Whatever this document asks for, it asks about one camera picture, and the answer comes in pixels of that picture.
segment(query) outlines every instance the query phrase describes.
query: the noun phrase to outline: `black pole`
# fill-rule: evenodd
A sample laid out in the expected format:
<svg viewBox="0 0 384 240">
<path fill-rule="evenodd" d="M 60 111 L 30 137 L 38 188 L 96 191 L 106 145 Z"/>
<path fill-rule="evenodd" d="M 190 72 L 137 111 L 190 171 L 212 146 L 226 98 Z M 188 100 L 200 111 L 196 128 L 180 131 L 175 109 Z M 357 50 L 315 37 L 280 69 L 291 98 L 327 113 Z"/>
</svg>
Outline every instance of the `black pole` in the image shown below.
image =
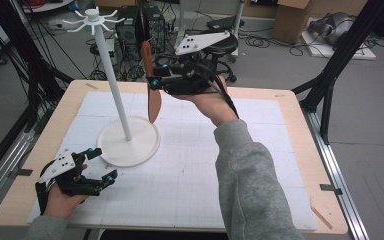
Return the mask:
<svg viewBox="0 0 384 240">
<path fill-rule="evenodd" d="M 384 0 L 368 0 L 320 75 L 292 89 L 295 94 L 311 89 L 300 102 L 309 112 L 315 112 L 324 98 L 320 134 L 326 144 L 329 144 L 328 127 L 335 82 L 383 15 Z"/>
</svg>

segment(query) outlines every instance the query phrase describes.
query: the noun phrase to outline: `grid paper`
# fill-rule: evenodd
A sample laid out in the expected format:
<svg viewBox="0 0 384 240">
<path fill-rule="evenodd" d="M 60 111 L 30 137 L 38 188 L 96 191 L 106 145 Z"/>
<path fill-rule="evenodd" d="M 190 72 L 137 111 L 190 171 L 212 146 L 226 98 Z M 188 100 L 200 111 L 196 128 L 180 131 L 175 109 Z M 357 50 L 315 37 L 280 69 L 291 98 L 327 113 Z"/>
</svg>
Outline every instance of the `grid paper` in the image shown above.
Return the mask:
<svg viewBox="0 0 384 240">
<path fill-rule="evenodd" d="M 127 116 L 147 116 L 146 94 L 121 94 Z M 156 154 L 145 163 L 116 168 L 97 157 L 87 162 L 87 178 L 118 170 L 116 183 L 89 197 L 70 224 L 103 227 L 224 229 L 218 201 L 215 127 L 196 107 L 164 95 L 155 125 L 161 135 Z M 315 230 L 316 224 L 295 160 L 279 105 L 273 100 L 233 99 L 254 141 L 263 143 L 291 208 L 295 227 Z M 90 92 L 73 120 L 58 153 L 95 148 L 106 124 L 118 118 L 111 93 Z M 39 215 L 37 201 L 28 222 Z"/>
</svg>

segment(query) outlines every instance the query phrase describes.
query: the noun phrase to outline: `hand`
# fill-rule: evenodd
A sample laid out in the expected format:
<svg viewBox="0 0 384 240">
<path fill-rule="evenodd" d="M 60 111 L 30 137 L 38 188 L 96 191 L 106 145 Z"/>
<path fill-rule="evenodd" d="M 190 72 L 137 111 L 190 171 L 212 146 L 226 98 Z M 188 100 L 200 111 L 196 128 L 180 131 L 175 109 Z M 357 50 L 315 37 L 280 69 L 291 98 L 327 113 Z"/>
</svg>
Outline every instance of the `hand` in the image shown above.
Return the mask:
<svg viewBox="0 0 384 240">
<path fill-rule="evenodd" d="M 226 89 L 225 79 L 222 76 L 219 77 Z M 207 93 L 197 95 L 177 95 L 173 97 L 193 102 L 198 110 L 204 114 L 204 116 L 211 119 L 213 124 L 217 127 L 225 122 L 238 119 L 235 112 L 233 112 L 223 97 L 215 92 L 214 88 L 210 87 L 205 92 Z"/>
<path fill-rule="evenodd" d="M 68 219 L 71 214 L 73 214 L 76 207 L 88 197 L 89 196 L 87 195 L 75 195 L 70 197 L 62 193 L 58 184 L 55 183 L 49 191 L 48 203 L 43 215 Z"/>
</svg>

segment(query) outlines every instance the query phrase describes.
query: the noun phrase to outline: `round white base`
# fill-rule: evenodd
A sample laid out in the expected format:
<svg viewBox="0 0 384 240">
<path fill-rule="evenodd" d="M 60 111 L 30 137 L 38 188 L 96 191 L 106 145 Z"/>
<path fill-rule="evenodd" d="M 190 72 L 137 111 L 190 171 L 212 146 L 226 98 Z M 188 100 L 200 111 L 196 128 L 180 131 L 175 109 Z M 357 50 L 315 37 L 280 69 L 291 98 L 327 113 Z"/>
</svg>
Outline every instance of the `round white base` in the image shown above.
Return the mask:
<svg viewBox="0 0 384 240">
<path fill-rule="evenodd" d="M 160 145 L 160 134 L 154 124 L 142 117 L 128 117 L 132 140 L 127 141 L 120 119 L 110 122 L 98 138 L 101 157 L 119 167 L 137 166 L 150 159 Z"/>
</svg>

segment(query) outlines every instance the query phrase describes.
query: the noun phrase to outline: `left hand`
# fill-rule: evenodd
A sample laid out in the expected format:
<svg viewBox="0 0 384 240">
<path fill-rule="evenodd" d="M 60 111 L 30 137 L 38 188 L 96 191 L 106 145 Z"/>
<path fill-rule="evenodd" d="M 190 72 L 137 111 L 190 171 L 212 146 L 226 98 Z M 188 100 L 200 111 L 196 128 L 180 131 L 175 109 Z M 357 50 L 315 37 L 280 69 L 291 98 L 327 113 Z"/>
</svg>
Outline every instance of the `left hand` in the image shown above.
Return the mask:
<svg viewBox="0 0 384 240">
<path fill-rule="evenodd" d="M 88 197 L 87 195 L 70 197 L 63 194 L 58 184 L 55 183 L 49 191 L 48 204 L 43 215 L 68 219 L 76 207 Z"/>
</svg>

